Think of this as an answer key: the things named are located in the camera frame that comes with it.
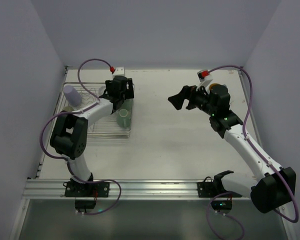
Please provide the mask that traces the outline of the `small green teal cup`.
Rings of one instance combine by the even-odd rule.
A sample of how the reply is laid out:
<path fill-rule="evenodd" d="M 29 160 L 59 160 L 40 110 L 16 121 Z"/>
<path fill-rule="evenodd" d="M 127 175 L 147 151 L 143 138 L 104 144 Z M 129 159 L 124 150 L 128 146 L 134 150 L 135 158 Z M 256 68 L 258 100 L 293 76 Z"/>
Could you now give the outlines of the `small green teal cup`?
<path fill-rule="evenodd" d="M 116 122 L 121 128 L 129 128 L 131 125 L 131 112 L 127 109 L 120 109 L 116 116 Z"/>

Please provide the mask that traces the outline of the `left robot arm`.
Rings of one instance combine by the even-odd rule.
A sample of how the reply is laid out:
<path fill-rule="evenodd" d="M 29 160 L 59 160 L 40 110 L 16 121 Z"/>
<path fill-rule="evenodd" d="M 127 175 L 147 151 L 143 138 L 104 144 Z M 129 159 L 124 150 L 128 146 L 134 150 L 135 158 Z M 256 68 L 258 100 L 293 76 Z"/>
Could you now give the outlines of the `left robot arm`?
<path fill-rule="evenodd" d="M 105 82 L 104 93 L 94 103 L 77 112 L 63 111 L 58 114 L 49 144 L 65 160 L 75 182 L 93 182 L 93 174 L 84 156 L 89 127 L 114 114 L 125 101 L 134 97 L 133 79 L 117 75 Z"/>

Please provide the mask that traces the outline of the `clear glass tumbler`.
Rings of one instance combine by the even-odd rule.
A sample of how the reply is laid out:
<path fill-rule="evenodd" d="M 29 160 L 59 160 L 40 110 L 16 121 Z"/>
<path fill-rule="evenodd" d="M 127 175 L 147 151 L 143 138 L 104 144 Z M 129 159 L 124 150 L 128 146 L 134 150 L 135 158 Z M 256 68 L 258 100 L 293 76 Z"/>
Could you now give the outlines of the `clear glass tumbler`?
<path fill-rule="evenodd" d="M 106 90 L 106 86 L 105 86 L 105 85 L 101 86 L 101 87 L 98 89 L 98 96 L 99 96 L 99 97 L 102 96 L 102 95 L 104 94 L 105 90 Z"/>

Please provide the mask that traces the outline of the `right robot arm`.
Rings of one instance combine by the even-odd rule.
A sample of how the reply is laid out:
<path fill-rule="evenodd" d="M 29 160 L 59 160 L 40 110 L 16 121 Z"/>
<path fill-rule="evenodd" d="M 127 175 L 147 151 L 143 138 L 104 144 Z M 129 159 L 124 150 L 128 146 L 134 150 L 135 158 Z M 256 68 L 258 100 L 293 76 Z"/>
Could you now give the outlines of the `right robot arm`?
<path fill-rule="evenodd" d="M 243 121 L 230 109 L 230 99 L 228 88 L 220 84 L 212 85 L 209 91 L 185 85 L 178 94 L 168 98 L 176 110 L 188 100 L 187 110 L 197 108 L 208 114 L 212 129 L 236 150 L 254 175 L 247 179 L 232 170 L 218 173 L 211 183 L 213 194 L 234 192 L 250 198 L 264 214 L 294 202 L 295 171 L 277 163 L 244 130 Z"/>

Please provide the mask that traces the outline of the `blue butterfly mug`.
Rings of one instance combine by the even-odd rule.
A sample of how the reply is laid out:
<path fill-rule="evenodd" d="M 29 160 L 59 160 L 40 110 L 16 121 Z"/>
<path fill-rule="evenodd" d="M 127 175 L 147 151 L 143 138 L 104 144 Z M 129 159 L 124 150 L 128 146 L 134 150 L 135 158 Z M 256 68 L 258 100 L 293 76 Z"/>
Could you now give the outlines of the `blue butterfly mug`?
<path fill-rule="evenodd" d="M 218 83 L 212 83 L 208 86 L 209 91 L 212 89 L 212 87 L 219 85 Z"/>

